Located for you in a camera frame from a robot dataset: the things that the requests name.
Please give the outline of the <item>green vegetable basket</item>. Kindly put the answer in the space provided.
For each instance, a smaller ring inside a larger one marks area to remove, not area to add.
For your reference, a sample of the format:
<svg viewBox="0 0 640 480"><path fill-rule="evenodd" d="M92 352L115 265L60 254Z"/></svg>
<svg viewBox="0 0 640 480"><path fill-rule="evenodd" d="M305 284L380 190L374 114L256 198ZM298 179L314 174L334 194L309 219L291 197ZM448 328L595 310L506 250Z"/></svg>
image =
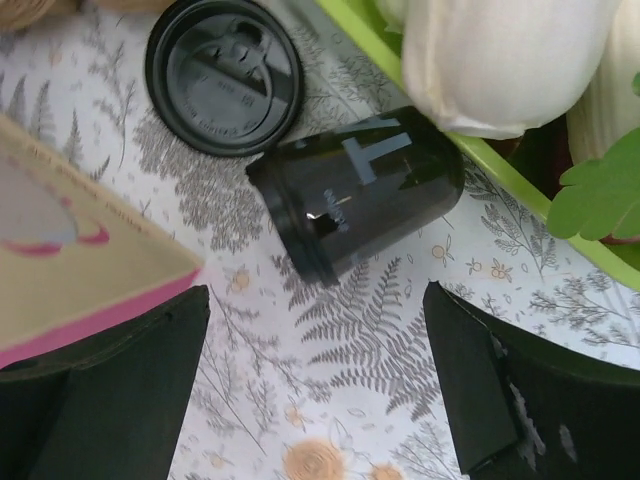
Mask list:
<svg viewBox="0 0 640 480"><path fill-rule="evenodd" d="M369 1L319 1L317 5L398 87L402 87L401 40L385 30L385 22ZM551 201L534 184L480 138L452 134L454 143L501 188L540 220L547 217ZM639 246L605 245L579 236L569 244L594 266L617 282L639 289Z"/></svg>

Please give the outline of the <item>pink paper gift bag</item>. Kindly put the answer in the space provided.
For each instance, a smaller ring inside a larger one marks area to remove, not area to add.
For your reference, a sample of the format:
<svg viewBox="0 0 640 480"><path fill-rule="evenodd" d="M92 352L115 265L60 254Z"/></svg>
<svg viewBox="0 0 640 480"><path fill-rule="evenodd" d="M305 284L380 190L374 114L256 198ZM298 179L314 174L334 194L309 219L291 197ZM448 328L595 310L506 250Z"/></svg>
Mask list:
<svg viewBox="0 0 640 480"><path fill-rule="evenodd" d="M203 261L108 188L1 118L1 364L136 318Z"/></svg>

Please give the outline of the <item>brown cardboard cup carrier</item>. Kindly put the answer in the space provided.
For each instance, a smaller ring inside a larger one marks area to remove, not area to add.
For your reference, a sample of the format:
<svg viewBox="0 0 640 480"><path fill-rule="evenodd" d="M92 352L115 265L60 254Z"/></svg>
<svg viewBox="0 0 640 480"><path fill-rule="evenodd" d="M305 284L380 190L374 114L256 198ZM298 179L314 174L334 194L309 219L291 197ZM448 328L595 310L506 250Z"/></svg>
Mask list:
<svg viewBox="0 0 640 480"><path fill-rule="evenodd" d="M79 12L85 1L1 0L1 32L15 32L52 16ZM90 6L120 13L159 13L172 4L168 0L94 0Z"/></svg>

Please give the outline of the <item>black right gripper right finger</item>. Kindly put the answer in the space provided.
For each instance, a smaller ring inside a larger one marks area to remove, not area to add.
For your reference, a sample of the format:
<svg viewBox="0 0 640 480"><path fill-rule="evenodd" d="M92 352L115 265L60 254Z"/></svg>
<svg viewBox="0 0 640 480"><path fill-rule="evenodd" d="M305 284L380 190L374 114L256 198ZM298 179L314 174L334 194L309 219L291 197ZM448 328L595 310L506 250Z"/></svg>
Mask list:
<svg viewBox="0 0 640 480"><path fill-rule="evenodd" d="M638 478L638 371L515 327L437 282L423 306L463 474Z"/></svg>

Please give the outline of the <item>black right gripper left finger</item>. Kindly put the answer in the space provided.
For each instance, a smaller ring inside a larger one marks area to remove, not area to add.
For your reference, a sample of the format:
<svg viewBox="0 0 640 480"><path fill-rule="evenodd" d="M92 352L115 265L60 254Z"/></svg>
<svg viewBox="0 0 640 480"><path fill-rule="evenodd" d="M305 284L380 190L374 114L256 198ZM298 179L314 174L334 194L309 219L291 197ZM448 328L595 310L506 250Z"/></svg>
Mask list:
<svg viewBox="0 0 640 480"><path fill-rule="evenodd" d="M195 286L1 370L4 479L165 479L209 322Z"/></svg>

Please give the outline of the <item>green leafy bok choy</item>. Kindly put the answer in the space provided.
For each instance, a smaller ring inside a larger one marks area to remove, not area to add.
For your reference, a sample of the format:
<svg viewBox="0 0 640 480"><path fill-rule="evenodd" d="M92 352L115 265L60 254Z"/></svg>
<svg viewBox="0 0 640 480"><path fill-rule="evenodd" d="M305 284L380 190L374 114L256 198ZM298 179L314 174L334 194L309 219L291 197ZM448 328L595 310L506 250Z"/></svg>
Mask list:
<svg viewBox="0 0 640 480"><path fill-rule="evenodd" d="M639 95L639 76L632 83ZM600 159L574 164L547 215L551 235L625 243L639 239L639 126Z"/></svg>

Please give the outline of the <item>green napa cabbage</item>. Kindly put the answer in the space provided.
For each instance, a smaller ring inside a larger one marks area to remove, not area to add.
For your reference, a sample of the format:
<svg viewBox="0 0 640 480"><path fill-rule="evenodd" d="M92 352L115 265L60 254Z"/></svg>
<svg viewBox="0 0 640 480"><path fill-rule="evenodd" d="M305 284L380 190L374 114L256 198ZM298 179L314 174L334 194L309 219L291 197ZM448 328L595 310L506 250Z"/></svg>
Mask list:
<svg viewBox="0 0 640 480"><path fill-rule="evenodd" d="M602 58L615 0L379 1L415 107L441 130L505 140L569 110Z"/></svg>

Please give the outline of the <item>black coffee cup lid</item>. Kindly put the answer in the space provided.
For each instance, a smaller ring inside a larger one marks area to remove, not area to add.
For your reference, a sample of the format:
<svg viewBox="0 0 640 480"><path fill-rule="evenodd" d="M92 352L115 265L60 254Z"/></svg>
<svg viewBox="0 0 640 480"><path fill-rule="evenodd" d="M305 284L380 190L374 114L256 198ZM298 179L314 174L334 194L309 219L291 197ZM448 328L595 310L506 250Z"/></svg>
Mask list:
<svg viewBox="0 0 640 480"><path fill-rule="evenodd" d="M285 250L300 278L309 285L338 284L336 273L322 251L305 216L302 201L286 182L280 162L265 155L245 169L249 182L267 207Z"/></svg>

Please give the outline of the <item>dark paper coffee cup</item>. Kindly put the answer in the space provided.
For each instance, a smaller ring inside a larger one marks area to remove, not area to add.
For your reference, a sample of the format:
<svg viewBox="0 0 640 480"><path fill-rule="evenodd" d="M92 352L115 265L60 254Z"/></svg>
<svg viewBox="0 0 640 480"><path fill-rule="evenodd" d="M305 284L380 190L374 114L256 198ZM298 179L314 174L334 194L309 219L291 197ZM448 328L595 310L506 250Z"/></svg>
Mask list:
<svg viewBox="0 0 640 480"><path fill-rule="evenodd" d="M291 224L281 238L300 277L338 277L447 214L464 187L463 155L412 106L281 146Z"/></svg>

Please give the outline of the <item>white radish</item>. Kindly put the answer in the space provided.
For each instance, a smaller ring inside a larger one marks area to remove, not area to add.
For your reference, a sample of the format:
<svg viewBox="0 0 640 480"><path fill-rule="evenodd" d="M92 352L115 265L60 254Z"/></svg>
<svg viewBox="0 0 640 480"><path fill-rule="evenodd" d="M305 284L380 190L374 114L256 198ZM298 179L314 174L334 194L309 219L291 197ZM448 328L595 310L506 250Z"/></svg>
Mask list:
<svg viewBox="0 0 640 480"><path fill-rule="evenodd" d="M600 159L639 126L639 1L623 1L616 13L598 69L580 100L566 114L574 164Z"/></svg>

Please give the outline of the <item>floral patterned table mat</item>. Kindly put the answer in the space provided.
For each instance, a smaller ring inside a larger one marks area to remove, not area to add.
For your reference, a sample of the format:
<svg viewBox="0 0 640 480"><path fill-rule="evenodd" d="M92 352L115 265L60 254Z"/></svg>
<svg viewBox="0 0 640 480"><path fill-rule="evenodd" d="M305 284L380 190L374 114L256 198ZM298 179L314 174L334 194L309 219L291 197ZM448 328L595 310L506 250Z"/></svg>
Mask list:
<svg viewBox="0 0 640 480"><path fill-rule="evenodd" d="M92 5L1 38L1 109L207 261L212 318L174 479L456 479L431 281L572 350L639 364L639 296L474 165L443 219L329 290L294 273L242 159L176 139L143 81L151 15Z"/></svg>

